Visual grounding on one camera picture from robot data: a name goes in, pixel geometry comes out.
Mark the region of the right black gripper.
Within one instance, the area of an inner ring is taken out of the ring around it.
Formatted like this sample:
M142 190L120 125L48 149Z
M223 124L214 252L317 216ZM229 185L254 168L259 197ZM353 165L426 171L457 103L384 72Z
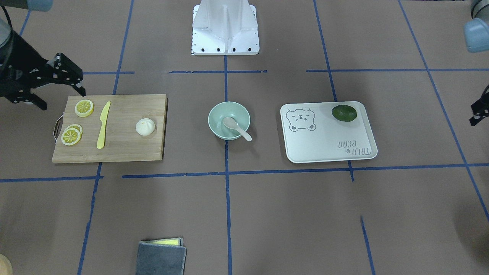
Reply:
M1 46L0 94L11 103L32 104L45 111L47 103L31 89L62 83L86 96L82 82L82 69L68 56L57 53L52 67L14 30Z

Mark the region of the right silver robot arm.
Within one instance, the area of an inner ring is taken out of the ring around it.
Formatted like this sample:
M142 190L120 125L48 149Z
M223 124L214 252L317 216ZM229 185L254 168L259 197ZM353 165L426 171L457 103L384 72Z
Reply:
M1 20L0 37L0 96L13 104L24 102L45 111L47 103L31 93L48 84L71 86L81 96L86 96L82 85L83 71L63 53L52 59L43 58L19 33L14 31L7 7L29 11L47 12L52 0L2 0L1 11L6 20Z

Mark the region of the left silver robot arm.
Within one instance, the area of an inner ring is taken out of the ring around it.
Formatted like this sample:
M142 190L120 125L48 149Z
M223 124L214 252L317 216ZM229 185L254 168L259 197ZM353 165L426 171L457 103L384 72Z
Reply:
M466 48L470 53L489 50L489 1L472 0L470 5L472 20L463 26ZM471 126L476 126L489 115L489 86L486 86L480 98L471 105Z

